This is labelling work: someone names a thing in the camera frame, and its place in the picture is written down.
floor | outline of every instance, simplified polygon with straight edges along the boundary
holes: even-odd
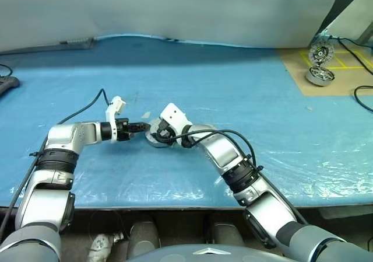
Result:
[[[367,240],[373,236],[373,214],[325,220],[317,209],[304,209],[302,213],[311,224],[363,249],[367,248]],[[62,235],[62,262],[86,261],[96,234],[119,230],[129,233],[133,222],[148,216],[153,218],[158,227],[161,246],[205,243],[207,223],[214,220],[233,222],[248,247],[266,250],[245,225],[242,211],[78,211],[73,225]],[[107,261],[125,261],[127,246],[127,240],[115,244]],[[270,252],[280,254],[276,249]]]

black cable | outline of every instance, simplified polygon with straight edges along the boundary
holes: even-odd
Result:
[[[105,92],[104,89],[101,89],[101,90],[98,92],[97,96],[96,96],[96,97],[92,100],[92,102],[90,102],[87,106],[84,106],[82,109],[78,110],[77,112],[74,112],[74,113],[71,114],[70,116],[67,116],[65,119],[62,119],[62,120],[61,120],[60,122],[58,122],[57,124],[58,124],[58,125],[63,124],[64,122],[68,121],[69,119],[73,118],[74,116],[76,116],[76,115],[82,113],[83,111],[87,110],[89,107],[91,107],[91,106],[92,106],[92,105],[93,105],[93,104],[98,100],[98,98],[100,97],[100,95],[101,95],[102,93],[104,93],[104,98],[105,98],[106,104],[109,106],[110,103],[109,103],[109,101],[108,101],[108,99],[107,99],[106,92]],[[43,143],[42,143],[41,146],[40,146],[39,153],[42,152],[42,151],[44,150],[44,147],[45,147],[45,144],[47,143],[47,140],[48,140],[48,136],[46,136],[46,137],[44,138]],[[29,180],[29,178],[30,178],[30,176],[31,176],[31,174],[32,174],[32,172],[33,172],[33,170],[34,170],[34,168],[35,168],[35,165],[36,165],[38,159],[39,159],[39,155],[36,156],[36,157],[34,158],[34,160],[32,161],[32,163],[31,163],[31,165],[30,165],[28,171],[26,172],[26,174],[25,174],[25,176],[24,176],[24,178],[23,178],[23,180],[22,180],[20,186],[17,188],[17,191],[15,192],[12,201],[11,201],[10,204],[9,204],[9,208],[8,208],[8,210],[6,211],[6,214],[5,214],[5,216],[4,216],[4,219],[3,219],[2,223],[1,223],[1,226],[0,226],[0,243],[2,243],[2,238],[3,238],[3,235],[4,235],[5,227],[6,227],[7,223],[8,223],[8,220],[9,220],[10,215],[12,214],[12,210],[13,210],[15,204],[16,204],[16,201],[17,201],[19,195],[21,194],[24,185],[25,185],[25,184],[27,183],[27,181]]]
[[[206,135],[204,136],[203,138],[200,138],[199,140],[197,140],[196,142],[192,143],[191,147],[195,146],[196,144],[200,143],[202,140],[206,139],[206,138],[209,138],[211,137],[212,135],[215,135],[215,134],[221,134],[221,135],[224,135],[226,138],[228,138],[233,144],[234,146],[236,146],[236,148],[238,149],[238,151],[240,152],[240,154],[242,156],[246,156],[246,154],[244,153],[244,151],[241,149],[241,147],[237,144],[237,142],[229,135],[226,134],[226,132],[230,132],[232,134],[235,134],[237,136],[239,136],[240,138],[242,138],[245,143],[249,146],[249,149],[251,151],[251,155],[255,157],[255,154],[254,154],[254,149],[253,147],[251,146],[250,142],[242,135],[240,134],[239,132],[236,132],[236,131],[233,131],[233,130],[198,130],[198,131],[192,131],[192,132],[187,132],[185,134],[181,134],[181,135],[177,135],[175,137],[172,137],[172,138],[168,138],[168,139],[161,139],[161,140],[158,140],[159,142],[165,142],[165,143],[169,143],[169,142],[172,142],[172,141],[176,141],[178,138],[182,138],[182,137],[187,137],[189,135],[193,135],[193,134],[201,134],[201,133],[204,133],[204,132],[211,132],[211,134],[209,135]],[[252,162],[252,165],[253,167],[256,167],[256,161],[255,161],[255,164],[254,164],[254,158],[253,158],[253,162]],[[280,198],[290,207],[290,209],[294,212],[294,214],[298,217],[298,219],[303,223],[303,224],[308,224],[307,220],[301,215],[301,213],[295,208],[295,206],[284,196],[284,194],[282,194],[282,192],[275,186],[273,185],[273,183],[264,175],[262,174],[261,172],[258,172],[258,174],[264,178],[264,180],[266,182],[268,182],[268,184],[270,186],[272,186],[272,188],[274,189],[274,191],[280,196]]]
[[[368,251],[371,251],[371,246],[370,246],[371,241],[373,241],[373,237],[371,237],[371,238],[367,241],[367,250],[368,250]]]
[[[2,76],[0,74],[0,77],[10,77],[12,74],[13,74],[13,70],[11,67],[7,66],[7,65],[4,65],[4,64],[0,64],[0,67],[4,67],[4,68],[7,68],[9,70],[9,73],[7,75],[4,75]]]
[[[348,52],[350,52],[350,54],[371,74],[373,75],[373,71],[371,71],[364,63],[362,60],[360,60],[360,58],[358,56],[356,56],[355,53],[353,53],[347,46],[345,46],[343,44],[343,42],[338,39],[338,42],[339,44],[344,48],[346,49]],[[373,112],[373,109],[369,106],[367,106],[365,103],[363,103],[359,97],[357,96],[357,91],[360,90],[360,89],[373,89],[373,86],[371,85],[361,85],[361,86],[358,86],[355,88],[354,90],[354,97],[355,97],[355,100],[358,104],[360,104],[363,108],[365,108],[366,110],[369,110],[370,112]]]
[[[351,43],[353,43],[353,44],[355,44],[355,45],[358,45],[358,46],[361,46],[361,47],[366,47],[366,48],[373,49],[372,46],[363,45],[363,44],[358,44],[358,43],[356,43],[355,41],[353,41],[353,40],[351,40],[351,39],[347,39],[347,38],[345,38],[345,37],[342,37],[342,38],[341,38],[341,37],[330,36],[329,38],[330,38],[330,39],[336,39],[336,40],[347,40],[347,41],[349,41],[349,42],[351,42]]]

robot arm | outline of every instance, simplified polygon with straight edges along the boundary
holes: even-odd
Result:
[[[115,118],[124,107],[114,97],[106,111],[106,122],[78,122],[53,126],[45,148],[18,208],[15,229],[0,246],[1,261],[59,261],[59,231],[73,218],[75,195],[70,192],[74,170],[84,146],[101,141],[126,141],[134,132],[145,131],[145,123]]]
[[[151,124],[147,138],[161,146],[165,142],[171,145],[172,137],[181,135],[175,141],[186,148],[200,140],[234,198],[245,207],[244,218],[265,247],[277,246],[285,256],[300,262],[371,261],[371,253],[319,227],[299,223],[285,197],[260,173],[262,167],[254,166],[251,156],[242,154],[226,136],[209,132],[214,130],[210,125],[192,124],[170,103]]]

table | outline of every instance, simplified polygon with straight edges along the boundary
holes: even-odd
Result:
[[[116,37],[91,50],[0,62],[22,82],[0,97],[0,206],[9,205],[48,130],[100,88],[127,102],[121,117],[132,122],[149,122],[173,102],[195,123],[241,132],[264,174],[298,207],[372,202],[372,114],[352,97],[303,96],[275,50]],[[104,121],[105,108],[100,98],[72,121]],[[86,147],[73,192],[78,208],[238,207],[200,149],[154,148],[142,134]]]

metal disc part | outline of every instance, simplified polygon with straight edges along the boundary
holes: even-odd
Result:
[[[310,67],[306,76],[308,81],[318,86],[328,86],[334,80],[334,73],[322,67]]]
[[[334,56],[334,47],[327,41],[317,41],[311,45],[308,58],[313,65],[329,62]]]

